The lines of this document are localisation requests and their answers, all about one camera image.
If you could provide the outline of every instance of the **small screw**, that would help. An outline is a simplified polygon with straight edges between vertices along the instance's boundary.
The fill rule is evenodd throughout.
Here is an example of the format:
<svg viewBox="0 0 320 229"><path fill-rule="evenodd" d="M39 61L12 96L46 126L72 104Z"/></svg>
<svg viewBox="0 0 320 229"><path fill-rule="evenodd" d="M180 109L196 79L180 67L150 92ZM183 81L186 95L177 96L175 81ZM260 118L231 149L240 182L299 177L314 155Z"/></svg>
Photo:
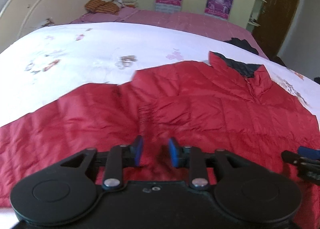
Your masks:
<svg viewBox="0 0 320 229"><path fill-rule="evenodd" d="M195 178L194 180L192 180L192 184L195 187L204 187L208 184L209 182L205 179L205 178Z"/></svg>
<svg viewBox="0 0 320 229"><path fill-rule="evenodd" d="M120 185L120 181L116 178L108 178L103 183L107 187L115 187Z"/></svg>
<svg viewBox="0 0 320 229"><path fill-rule="evenodd" d="M142 189L142 192L150 193L150 192L151 192L151 189L149 189L149 188L144 188L144 189Z"/></svg>

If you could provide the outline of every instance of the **pink mattress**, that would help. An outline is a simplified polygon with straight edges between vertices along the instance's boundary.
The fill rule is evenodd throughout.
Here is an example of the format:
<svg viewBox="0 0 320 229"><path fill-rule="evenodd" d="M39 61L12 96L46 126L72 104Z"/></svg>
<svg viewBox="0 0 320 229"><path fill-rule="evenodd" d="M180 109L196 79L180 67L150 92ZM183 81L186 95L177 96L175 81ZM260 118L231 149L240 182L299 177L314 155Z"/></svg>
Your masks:
<svg viewBox="0 0 320 229"><path fill-rule="evenodd" d="M89 21L84 15L72 23L110 21L127 22L152 25L173 30L181 30L221 41L230 40L231 38L246 39L250 46L258 50L259 56L268 59L249 31L230 22L212 18L206 15L186 12L168 14L155 11L136 10L129 16L118 17L116 20L113 18L111 19L108 14L105 15L105 18L101 18L101 14L97 14L97 17L99 17L98 21Z"/></svg>

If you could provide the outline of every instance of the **cream headboard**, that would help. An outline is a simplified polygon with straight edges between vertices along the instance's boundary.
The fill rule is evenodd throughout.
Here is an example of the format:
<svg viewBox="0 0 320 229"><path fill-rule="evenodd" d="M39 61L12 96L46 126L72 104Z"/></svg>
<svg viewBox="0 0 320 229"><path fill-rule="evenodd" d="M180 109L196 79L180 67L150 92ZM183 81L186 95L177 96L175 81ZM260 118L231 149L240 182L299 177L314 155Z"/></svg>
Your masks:
<svg viewBox="0 0 320 229"><path fill-rule="evenodd" d="M0 12L0 53L48 18L67 24L86 13L89 0L9 0Z"/></svg>

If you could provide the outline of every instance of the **quilted fabric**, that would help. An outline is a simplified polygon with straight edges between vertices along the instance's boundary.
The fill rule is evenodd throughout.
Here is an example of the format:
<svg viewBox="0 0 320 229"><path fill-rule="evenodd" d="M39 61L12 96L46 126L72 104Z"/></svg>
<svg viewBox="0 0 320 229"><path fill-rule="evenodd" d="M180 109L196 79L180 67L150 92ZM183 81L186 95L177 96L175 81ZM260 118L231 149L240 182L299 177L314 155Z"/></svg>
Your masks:
<svg viewBox="0 0 320 229"><path fill-rule="evenodd" d="M303 203L295 222L316 229L319 189L284 164L283 150L317 148L316 117L272 82L265 67L252 78L210 53L210 65L184 61L137 71L123 85L87 84L34 113L0 128L0 205L9 206L12 187L23 177L87 147L107 151L144 138L142 168L125 179L180 180L172 168L168 138L205 152L225 148L296 181ZM210 182L215 183L212 171Z"/></svg>

